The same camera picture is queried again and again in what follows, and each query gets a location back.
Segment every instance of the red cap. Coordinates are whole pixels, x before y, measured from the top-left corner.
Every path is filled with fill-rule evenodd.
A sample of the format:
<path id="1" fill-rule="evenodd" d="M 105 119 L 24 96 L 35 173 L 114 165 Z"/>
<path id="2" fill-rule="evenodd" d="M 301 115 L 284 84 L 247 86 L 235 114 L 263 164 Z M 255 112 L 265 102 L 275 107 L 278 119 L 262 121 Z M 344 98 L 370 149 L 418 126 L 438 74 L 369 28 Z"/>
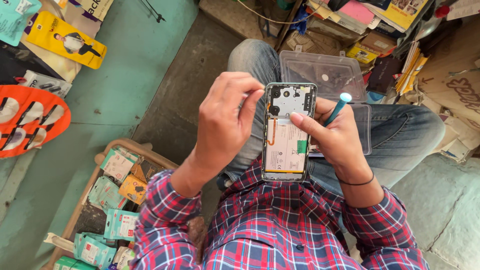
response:
<path id="1" fill-rule="evenodd" d="M 447 6 L 441 6 L 437 10 L 435 10 L 435 17 L 437 18 L 443 18 L 447 16 L 447 14 L 450 12 L 450 8 Z"/>

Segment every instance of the green tape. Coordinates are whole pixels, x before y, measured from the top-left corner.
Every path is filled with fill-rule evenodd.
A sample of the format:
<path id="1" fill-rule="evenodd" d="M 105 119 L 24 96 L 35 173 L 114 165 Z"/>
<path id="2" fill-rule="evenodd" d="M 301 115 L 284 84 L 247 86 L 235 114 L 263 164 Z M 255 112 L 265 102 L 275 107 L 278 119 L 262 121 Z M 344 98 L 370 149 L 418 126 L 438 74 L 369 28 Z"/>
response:
<path id="1" fill-rule="evenodd" d="M 291 10 L 295 5 L 295 0 L 276 0 L 276 4 L 283 10 Z"/>
<path id="2" fill-rule="evenodd" d="M 297 141 L 297 153 L 305 154 L 307 153 L 307 141 Z"/>

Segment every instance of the clear plastic box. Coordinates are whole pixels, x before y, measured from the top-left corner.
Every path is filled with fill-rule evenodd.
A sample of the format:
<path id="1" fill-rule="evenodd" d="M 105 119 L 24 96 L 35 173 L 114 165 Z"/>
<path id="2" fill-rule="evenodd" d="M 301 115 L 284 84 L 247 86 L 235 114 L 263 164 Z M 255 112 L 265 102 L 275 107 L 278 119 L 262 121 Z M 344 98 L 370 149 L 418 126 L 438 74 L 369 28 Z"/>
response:
<path id="1" fill-rule="evenodd" d="M 351 94 L 350 105 L 355 115 L 363 154 L 371 154 L 372 108 L 361 104 L 367 101 L 367 92 L 356 59 L 284 50 L 280 52 L 280 70 L 283 83 L 316 84 L 318 97 L 338 101 L 341 93 Z"/>

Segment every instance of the phone battery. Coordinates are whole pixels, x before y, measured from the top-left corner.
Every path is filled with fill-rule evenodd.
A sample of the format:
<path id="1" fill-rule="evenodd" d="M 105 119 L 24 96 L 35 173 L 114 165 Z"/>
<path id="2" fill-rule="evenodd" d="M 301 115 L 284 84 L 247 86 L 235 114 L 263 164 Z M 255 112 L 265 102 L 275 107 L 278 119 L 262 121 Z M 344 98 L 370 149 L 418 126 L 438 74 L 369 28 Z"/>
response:
<path id="1" fill-rule="evenodd" d="M 303 172 L 307 137 L 290 119 L 269 119 L 265 171 Z"/>

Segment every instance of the phone frame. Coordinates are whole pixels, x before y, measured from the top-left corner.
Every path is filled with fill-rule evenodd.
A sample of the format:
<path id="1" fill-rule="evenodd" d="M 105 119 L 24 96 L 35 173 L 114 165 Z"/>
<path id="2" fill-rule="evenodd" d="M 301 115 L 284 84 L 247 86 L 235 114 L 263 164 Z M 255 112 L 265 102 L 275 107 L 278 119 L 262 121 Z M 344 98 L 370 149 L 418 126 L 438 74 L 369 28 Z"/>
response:
<path id="1" fill-rule="evenodd" d="M 275 117 L 270 118 L 268 115 L 268 109 L 270 100 L 272 97 L 272 87 L 273 86 L 285 86 L 285 87 L 300 87 L 306 86 L 312 89 L 312 105 L 308 115 L 310 117 L 314 117 L 315 115 L 315 103 L 317 97 L 318 87 L 312 83 L 269 83 L 265 87 L 265 104 L 264 104 L 264 134 L 263 134 L 263 147 L 262 147 L 262 179 L 265 181 L 285 181 L 285 182 L 303 182 L 307 175 L 307 163 L 308 163 L 308 155 L 310 152 L 310 135 L 307 134 L 307 150 L 305 153 L 305 162 L 303 165 L 303 172 L 302 173 L 294 173 L 294 172 L 266 172 L 266 151 L 267 151 L 267 132 L 268 132 L 268 120 L 275 119 Z M 278 116 L 277 119 L 288 119 L 286 116 Z"/>

